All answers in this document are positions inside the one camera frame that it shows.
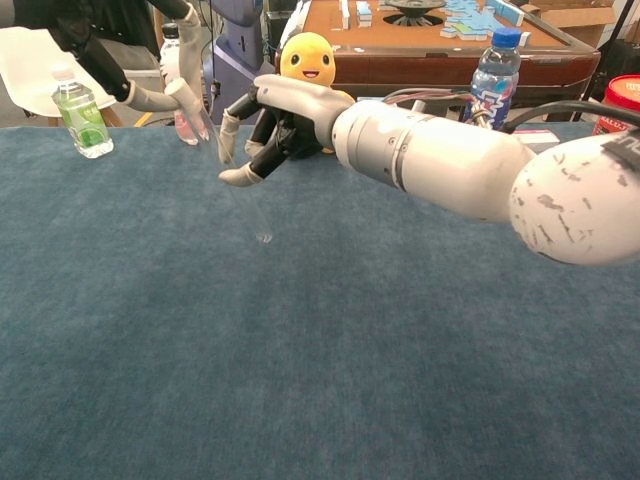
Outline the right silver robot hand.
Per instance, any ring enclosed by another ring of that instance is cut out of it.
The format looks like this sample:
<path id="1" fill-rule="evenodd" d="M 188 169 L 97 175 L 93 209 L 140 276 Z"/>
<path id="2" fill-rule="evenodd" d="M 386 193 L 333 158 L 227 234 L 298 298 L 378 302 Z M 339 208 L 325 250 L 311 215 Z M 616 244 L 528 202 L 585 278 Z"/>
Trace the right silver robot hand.
<path id="1" fill-rule="evenodd" d="M 224 109 L 218 134 L 219 159 L 228 166 L 240 122 L 258 114 L 250 161 L 224 170 L 219 179 L 234 187 L 250 187 L 289 158 L 333 149 L 334 124 L 354 104 L 350 95 L 331 87 L 276 74 L 256 77 L 247 92 Z"/>

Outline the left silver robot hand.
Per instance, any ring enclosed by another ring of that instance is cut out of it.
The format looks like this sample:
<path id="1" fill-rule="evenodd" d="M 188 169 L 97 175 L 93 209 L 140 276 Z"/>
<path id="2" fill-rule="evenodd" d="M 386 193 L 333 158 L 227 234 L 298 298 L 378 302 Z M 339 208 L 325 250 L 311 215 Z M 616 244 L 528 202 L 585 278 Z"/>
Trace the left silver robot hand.
<path id="1" fill-rule="evenodd" d="M 179 77 L 202 97 L 200 20 L 187 1 L 3 1 L 1 27 L 46 30 L 61 50 L 118 102 L 135 110 L 168 112 L 180 108 L 173 97 L 137 87 L 107 49 L 110 42 L 144 48 L 155 58 L 159 47 L 151 21 L 155 8 L 178 26 Z"/>

